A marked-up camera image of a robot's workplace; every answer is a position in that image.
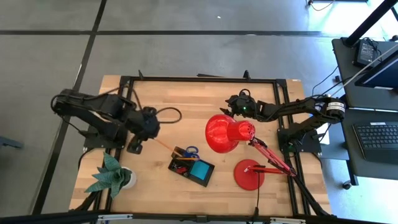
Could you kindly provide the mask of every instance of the scissors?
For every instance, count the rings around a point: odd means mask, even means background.
[[[199,158],[199,149],[195,146],[188,146],[184,152],[184,157],[187,158],[196,158],[196,159],[200,159]]]

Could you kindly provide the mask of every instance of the potted plant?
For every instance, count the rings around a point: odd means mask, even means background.
[[[121,189],[128,189],[136,183],[136,174],[127,167],[121,167],[119,162],[104,152],[105,168],[97,167],[99,174],[93,174],[98,181],[85,192],[96,192],[111,189],[111,197],[115,198]]]

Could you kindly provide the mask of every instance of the blue sticky notes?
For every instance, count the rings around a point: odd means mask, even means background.
[[[207,171],[209,170],[209,165],[205,164],[202,161],[196,161],[193,164],[190,174],[198,177],[201,180],[206,178]]]

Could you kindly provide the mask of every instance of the white flower pot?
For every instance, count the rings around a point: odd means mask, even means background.
[[[131,171],[131,174],[130,174],[130,181],[129,181],[125,186],[122,187],[122,189],[129,189],[129,188],[131,188],[132,186],[134,186],[134,185],[136,184],[136,182],[137,182],[137,175],[136,175],[136,173],[135,173],[134,171],[132,171],[132,170],[131,170],[130,168],[128,168],[128,167],[122,167],[122,168],[125,168],[125,169]]]

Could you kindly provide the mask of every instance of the computer keyboard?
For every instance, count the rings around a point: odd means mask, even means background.
[[[366,160],[398,164],[398,122],[360,123],[353,127]]]

